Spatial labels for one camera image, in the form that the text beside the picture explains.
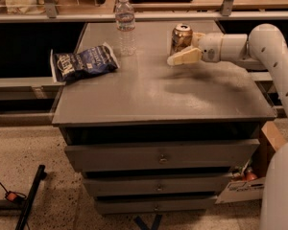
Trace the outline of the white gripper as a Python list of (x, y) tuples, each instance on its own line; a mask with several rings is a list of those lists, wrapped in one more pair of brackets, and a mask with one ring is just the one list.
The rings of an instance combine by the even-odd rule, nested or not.
[(167, 58), (170, 66), (196, 63), (200, 59), (205, 62), (219, 62), (221, 60), (221, 46), (223, 34), (193, 33), (191, 45)]

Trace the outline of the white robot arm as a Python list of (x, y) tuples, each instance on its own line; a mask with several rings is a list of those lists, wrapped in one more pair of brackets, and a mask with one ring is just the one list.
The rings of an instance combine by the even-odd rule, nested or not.
[[(249, 34), (194, 33), (171, 49), (171, 66), (198, 61), (228, 61), (251, 70), (266, 70), (288, 120), (288, 47), (281, 30), (260, 24)], [(288, 230), (288, 143), (272, 156), (262, 196), (259, 230)]]

